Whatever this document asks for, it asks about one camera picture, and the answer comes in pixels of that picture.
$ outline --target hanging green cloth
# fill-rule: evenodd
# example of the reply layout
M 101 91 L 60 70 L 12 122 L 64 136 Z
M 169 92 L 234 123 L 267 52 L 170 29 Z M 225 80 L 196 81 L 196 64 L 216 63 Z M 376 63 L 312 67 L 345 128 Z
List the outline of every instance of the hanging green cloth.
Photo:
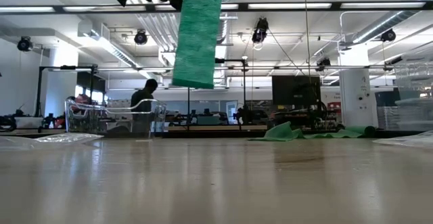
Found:
M 214 88 L 222 0 L 183 0 L 173 85 Z

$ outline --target door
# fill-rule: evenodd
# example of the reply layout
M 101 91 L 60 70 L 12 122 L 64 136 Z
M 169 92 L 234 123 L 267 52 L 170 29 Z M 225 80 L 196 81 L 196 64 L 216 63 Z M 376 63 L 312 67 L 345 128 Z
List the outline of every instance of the door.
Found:
M 225 111 L 229 117 L 229 124 L 237 124 L 236 118 L 233 115 L 237 112 L 237 101 L 227 102 L 225 104 Z

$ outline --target table surface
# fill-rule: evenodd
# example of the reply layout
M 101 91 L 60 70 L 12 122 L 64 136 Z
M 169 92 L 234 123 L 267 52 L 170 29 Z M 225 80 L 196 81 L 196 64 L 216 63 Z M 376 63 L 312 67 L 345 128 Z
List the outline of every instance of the table surface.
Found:
M 0 152 L 0 223 L 433 223 L 433 152 L 368 139 Z

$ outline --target clear plastic bin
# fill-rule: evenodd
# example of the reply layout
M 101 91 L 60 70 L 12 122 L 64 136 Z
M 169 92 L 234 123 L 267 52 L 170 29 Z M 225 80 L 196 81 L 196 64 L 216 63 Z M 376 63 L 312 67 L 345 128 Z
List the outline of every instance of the clear plastic bin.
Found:
M 109 136 L 152 138 L 164 132 L 166 104 L 156 99 L 143 99 L 134 107 L 112 104 L 110 107 L 65 101 L 68 133 L 103 133 Z M 145 112 L 133 112 L 141 108 Z

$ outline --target dark hair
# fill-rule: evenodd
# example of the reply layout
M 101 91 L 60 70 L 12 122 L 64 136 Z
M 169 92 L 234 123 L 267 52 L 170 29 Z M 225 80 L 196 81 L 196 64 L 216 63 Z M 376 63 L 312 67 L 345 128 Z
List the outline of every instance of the dark hair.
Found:
M 158 88 L 158 82 L 156 82 L 156 80 L 154 79 L 148 79 L 146 81 L 146 88 Z

